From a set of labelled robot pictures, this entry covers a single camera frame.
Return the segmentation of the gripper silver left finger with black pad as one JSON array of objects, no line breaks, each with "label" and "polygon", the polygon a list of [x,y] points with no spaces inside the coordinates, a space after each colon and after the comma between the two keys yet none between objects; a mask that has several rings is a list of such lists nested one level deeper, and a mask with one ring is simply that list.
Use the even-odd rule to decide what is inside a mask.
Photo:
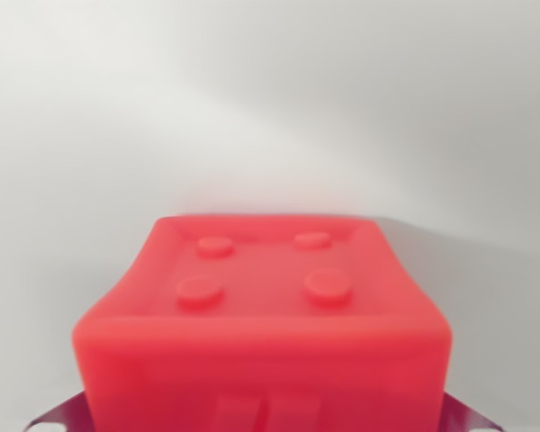
[{"label": "gripper silver left finger with black pad", "polygon": [[33,419],[24,431],[52,427],[53,431],[93,432],[94,423],[83,392]]}]

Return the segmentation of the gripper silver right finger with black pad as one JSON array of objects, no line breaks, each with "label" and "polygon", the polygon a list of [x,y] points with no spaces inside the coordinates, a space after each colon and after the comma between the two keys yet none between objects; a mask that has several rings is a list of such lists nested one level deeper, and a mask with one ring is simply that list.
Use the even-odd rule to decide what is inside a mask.
[{"label": "gripper silver right finger with black pad", "polygon": [[504,428],[446,392],[437,431],[504,431]]}]

